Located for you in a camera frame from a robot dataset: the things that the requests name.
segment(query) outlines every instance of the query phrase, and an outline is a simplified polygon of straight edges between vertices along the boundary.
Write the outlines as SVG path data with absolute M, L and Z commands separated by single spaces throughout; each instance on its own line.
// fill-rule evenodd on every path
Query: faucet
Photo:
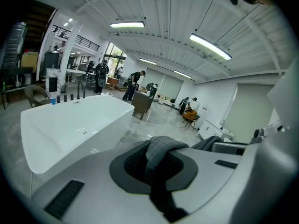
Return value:
M 80 95 L 79 95 L 79 93 L 80 93 L 80 90 L 79 90 L 80 84 L 81 84 L 81 87 L 82 87 L 82 90 L 83 90 L 83 98 L 85 98 L 85 88 L 86 87 L 85 86 L 83 87 L 82 81 L 79 81 L 78 87 L 77 87 L 77 99 L 80 99 Z

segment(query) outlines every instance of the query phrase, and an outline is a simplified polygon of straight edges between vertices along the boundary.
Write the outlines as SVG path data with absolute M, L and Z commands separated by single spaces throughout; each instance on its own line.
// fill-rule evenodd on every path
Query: wicker chair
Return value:
M 45 100 L 42 100 L 42 101 L 36 100 L 34 97 L 34 93 L 43 95 Z M 46 105 L 46 104 L 50 103 L 50 99 L 49 99 L 47 92 L 42 87 L 39 87 L 36 85 L 28 85 L 25 88 L 25 95 L 27 96 L 27 99 L 31 105 L 31 108 L 38 107 L 41 105 Z

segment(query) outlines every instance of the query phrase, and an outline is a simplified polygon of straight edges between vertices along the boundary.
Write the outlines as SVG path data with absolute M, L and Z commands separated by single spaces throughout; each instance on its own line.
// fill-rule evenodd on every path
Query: cardboard box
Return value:
M 24 53 L 21 59 L 21 67 L 32 67 L 33 73 L 36 73 L 38 53 Z

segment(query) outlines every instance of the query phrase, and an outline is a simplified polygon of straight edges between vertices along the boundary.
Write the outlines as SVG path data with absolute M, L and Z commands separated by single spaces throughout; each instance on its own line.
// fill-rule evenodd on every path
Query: bottle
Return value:
M 223 126 L 224 126 L 224 124 L 225 124 L 225 120 L 223 120 L 221 123 L 220 123 L 220 129 L 222 130 L 223 129 Z

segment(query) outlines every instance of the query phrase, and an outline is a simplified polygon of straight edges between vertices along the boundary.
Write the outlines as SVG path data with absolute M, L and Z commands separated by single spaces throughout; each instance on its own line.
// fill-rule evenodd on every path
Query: white cabinet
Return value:
M 220 127 L 217 127 L 216 125 L 212 124 L 207 119 L 204 121 L 203 125 L 200 127 L 200 130 L 198 131 L 197 135 L 198 134 L 200 134 L 204 140 L 211 136 L 218 136 L 222 139 L 224 139 L 224 138 L 231 139 L 231 137 L 233 136 L 231 133 L 221 130 Z

